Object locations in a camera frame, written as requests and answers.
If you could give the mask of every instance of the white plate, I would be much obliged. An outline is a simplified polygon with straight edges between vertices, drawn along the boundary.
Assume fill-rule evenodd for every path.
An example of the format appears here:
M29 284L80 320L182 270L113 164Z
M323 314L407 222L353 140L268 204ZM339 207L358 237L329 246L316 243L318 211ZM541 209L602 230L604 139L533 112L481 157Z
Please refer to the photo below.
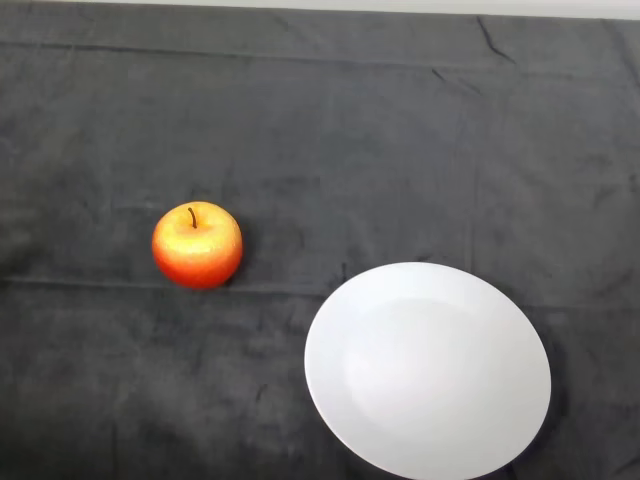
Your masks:
M442 265L374 268L338 288L305 348L311 397L368 462L417 480L462 480L513 460L549 406L544 347L525 315Z

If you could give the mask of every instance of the plate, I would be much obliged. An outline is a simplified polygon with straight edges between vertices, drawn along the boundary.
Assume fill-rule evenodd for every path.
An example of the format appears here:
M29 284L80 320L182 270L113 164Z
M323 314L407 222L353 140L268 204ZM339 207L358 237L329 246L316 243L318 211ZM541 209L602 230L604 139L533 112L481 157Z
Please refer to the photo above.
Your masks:
M311 325L304 362L333 433L416 480L507 464L537 434L551 396L524 313L483 280L429 263L374 268L338 288Z

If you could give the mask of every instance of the apple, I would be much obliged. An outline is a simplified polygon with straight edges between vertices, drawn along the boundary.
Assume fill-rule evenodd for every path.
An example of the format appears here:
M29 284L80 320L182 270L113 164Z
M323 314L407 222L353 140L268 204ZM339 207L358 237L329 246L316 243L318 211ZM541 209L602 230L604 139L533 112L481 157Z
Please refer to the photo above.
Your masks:
M212 288L226 282L240 265L242 235L223 208L190 202L160 219L151 249L169 279L185 287Z

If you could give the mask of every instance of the apple stem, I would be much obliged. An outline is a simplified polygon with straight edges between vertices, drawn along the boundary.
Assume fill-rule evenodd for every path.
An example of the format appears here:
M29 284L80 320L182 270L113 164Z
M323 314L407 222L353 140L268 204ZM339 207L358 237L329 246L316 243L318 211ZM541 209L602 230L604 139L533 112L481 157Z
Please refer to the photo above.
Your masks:
M191 212L191 217L193 218L193 228L198 228L198 224L196 223L196 214L193 213L191 207L189 207L188 210Z

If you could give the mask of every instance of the white wall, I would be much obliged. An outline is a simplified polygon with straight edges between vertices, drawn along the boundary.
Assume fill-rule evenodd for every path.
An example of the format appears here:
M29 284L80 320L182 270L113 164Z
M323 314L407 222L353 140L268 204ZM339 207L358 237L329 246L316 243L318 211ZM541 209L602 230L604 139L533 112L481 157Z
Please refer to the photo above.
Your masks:
M578 18L640 19L640 0L85 0L109 3L155 3L272 7L313 10L472 13Z

